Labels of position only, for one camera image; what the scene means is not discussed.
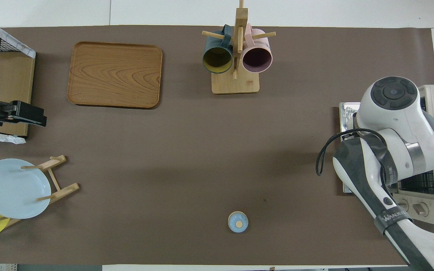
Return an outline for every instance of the wooden tray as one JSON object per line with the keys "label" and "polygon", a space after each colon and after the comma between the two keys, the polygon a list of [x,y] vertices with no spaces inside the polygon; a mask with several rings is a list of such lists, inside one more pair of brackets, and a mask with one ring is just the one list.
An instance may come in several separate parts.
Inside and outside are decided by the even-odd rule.
{"label": "wooden tray", "polygon": [[160,97],[162,50],[154,45],[77,43],[68,100],[77,105],[152,108]]}

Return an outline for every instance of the wooden cabinet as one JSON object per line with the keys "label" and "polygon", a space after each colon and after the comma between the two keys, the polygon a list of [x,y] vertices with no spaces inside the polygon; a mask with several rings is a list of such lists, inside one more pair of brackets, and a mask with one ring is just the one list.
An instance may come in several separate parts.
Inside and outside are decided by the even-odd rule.
{"label": "wooden cabinet", "polygon": [[[34,58],[19,51],[0,52],[0,101],[31,103],[34,64]],[[4,123],[0,126],[0,133],[26,137],[28,125]]]}

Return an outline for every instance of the brown tablecloth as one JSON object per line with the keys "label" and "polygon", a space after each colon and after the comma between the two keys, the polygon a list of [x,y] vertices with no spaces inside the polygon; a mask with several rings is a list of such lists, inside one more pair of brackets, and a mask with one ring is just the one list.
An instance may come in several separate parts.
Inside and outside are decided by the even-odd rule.
{"label": "brown tablecloth", "polygon": [[[403,264],[355,196],[344,195],[329,148],[339,102],[360,101],[375,80],[434,84],[429,29],[263,27],[272,67],[256,94],[216,96],[202,66],[212,26],[7,29],[36,50],[32,103],[48,126],[0,159],[64,154],[60,185],[81,189],[0,233],[0,263]],[[81,107],[67,100],[79,41],[154,44],[164,52],[153,110]],[[240,210],[250,225],[232,233]]]}

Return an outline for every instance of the blue lid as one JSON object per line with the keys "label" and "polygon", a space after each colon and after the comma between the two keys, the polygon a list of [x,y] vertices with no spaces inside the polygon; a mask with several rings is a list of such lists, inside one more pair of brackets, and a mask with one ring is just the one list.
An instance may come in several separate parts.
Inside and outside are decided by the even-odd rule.
{"label": "blue lid", "polygon": [[235,211],[229,216],[229,228],[234,233],[242,233],[249,226],[249,220],[243,212]]}

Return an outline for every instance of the dark green mug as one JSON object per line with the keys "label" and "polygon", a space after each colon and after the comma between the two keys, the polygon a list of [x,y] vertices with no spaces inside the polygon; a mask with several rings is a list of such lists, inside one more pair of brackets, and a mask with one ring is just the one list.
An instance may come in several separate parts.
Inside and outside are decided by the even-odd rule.
{"label": "dark green mug", "polygon": [[214,33],[223,35],[224,39],[207,37],[202,63],[209,72],[224,73],[232,66],[231,27],[226,24],[222,31]]}

